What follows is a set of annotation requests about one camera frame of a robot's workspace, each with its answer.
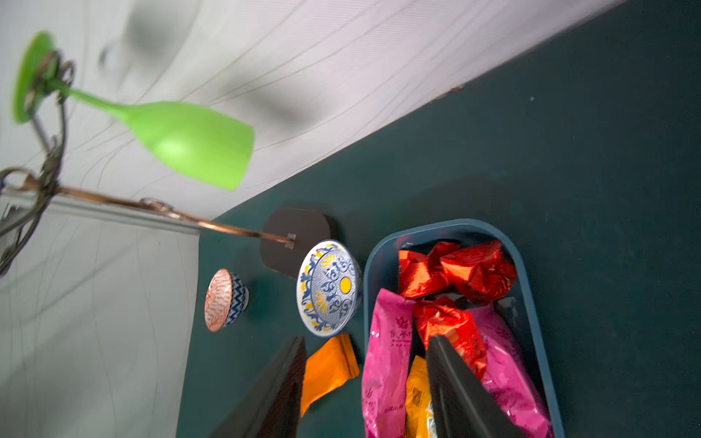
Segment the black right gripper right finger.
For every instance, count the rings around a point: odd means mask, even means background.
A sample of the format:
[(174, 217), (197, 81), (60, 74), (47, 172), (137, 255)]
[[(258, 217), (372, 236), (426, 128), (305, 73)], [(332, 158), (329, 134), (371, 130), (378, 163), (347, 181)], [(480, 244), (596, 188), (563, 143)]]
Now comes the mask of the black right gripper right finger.
[(524, 436), (447, 338), (430, 339), (426, 362), (439, 437)]

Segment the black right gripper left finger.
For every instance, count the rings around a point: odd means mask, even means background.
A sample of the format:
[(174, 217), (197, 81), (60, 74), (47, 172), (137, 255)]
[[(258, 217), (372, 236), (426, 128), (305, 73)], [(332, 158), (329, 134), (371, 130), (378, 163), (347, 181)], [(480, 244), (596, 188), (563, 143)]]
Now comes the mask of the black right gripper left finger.
[(212, 437), (295, 437), (307, 363), (306, 342), (290, 339), (259, 374), (237, 408)]

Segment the yellow tea bag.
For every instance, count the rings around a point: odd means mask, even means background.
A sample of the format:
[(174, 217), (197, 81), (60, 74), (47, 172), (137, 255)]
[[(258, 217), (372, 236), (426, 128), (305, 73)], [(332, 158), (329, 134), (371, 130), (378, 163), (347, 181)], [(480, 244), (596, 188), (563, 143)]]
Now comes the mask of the yellow tea bag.
[(436, 438), (436, 420), (424, 358), (415, 356), (406, 382), (405, 437)]

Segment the large pink tea bag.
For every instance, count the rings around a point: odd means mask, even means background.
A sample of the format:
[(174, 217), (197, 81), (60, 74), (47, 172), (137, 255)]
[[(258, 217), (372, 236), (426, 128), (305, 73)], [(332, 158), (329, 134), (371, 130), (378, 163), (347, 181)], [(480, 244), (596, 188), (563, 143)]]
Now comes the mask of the large pink tea bag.
[(361, 383), (368, 437), (405, 435), (406, 380), (413, 340), (414, 301), (387, 289), (376, 299)]

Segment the red orange tea bag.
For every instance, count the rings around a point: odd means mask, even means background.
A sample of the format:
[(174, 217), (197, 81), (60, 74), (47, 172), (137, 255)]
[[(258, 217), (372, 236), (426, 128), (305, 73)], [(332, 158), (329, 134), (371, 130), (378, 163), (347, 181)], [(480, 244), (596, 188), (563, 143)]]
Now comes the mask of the red orange tea bag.
[(414, 306), (417, 332), (425, 349), (430, 339), (445, 337), (463, 362), (481, 381), (487, 371), (487, 347), (479, 333), (473, 316), (467, 310), (448, 306), (446, 301), (438, 304), (419, 301)]

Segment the blue plastic storage box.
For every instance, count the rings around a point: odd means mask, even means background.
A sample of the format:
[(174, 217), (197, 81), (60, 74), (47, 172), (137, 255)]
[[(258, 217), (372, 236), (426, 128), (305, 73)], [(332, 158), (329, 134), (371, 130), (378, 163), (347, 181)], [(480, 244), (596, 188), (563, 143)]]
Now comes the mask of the blue plastic storage box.
[(524, 261), (515, 244), (501, 230), (476, 219), (455, 219), (403, 230), (388, 235), (370, 253), (363, 268), (363, 332), (368, 342), (372, 312), (382, 288), (396, 290), (398, 251), (413, 246), (429, 246), (437, 241), (456, 241), (463, 246), (498, 240), (516, 270), (518, 280), (507, 297), (498, 301), (497, 312), (505, 319), (520, 344), (521, 357), (543, 401), (547, 403), (553, 435), (565, 435), (560, 406), (551, 376), (546, 348)]

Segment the blue yellow patterned bowl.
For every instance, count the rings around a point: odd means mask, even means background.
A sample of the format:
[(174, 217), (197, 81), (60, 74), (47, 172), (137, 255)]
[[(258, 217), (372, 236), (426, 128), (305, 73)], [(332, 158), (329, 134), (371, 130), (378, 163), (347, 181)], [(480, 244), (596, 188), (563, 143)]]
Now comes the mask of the blue yellow patterned bowl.
[(336, 240), (315, 244), (296, 278), (296, 303), (305, 327), (320, 338), (334, 337), (362, 300), (361, 268), (348, 248)]

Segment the green plastic goblet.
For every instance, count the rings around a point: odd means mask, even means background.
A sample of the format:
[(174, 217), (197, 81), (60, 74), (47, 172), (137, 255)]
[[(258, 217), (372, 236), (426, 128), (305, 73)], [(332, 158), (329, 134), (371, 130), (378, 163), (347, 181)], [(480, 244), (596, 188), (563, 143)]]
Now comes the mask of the green plastic goblet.
[[(171, 170), (226, 191), (242, 182), (250, 163), (255, 131), (214, 109), (181, 101), (120, 105), (71, 87), (65, 80), (75, 65), (63, 62), (51, 34), (41, 31), (29, 43), (18, 71), (12, 103), (14, 121), (31, 124), (49, 158), (62, 157), (68, 99), (102, 111), (122, 123), (135, 139)], [(38, 110), (57, 96), (60, 140), (49, 143)]]

